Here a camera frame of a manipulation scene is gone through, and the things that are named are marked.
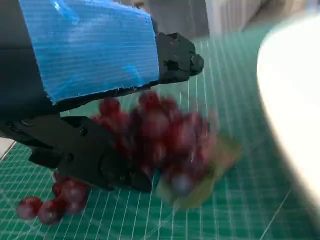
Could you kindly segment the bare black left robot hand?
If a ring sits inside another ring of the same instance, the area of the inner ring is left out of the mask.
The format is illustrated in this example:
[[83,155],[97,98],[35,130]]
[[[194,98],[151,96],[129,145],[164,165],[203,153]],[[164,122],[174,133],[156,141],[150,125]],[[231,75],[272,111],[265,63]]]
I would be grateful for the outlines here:
[[111,0],[0,3],[0,135],[32,149],[30,161],[111,191],[152,183],[85,116],[62,117],[105,97],[185,82],[204,68],[195,45],[157,33],[152,17]]

